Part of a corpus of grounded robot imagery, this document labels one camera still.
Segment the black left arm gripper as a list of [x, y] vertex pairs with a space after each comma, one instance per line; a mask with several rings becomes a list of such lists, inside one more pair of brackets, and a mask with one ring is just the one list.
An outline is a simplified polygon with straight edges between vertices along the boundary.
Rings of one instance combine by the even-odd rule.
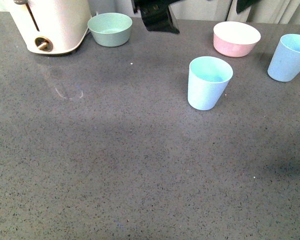
[[140, 12], [142, 21], [149, 32], [179, 34], [177, 20], [171, 5], [177, 0], [132, 0], [132, 9]]

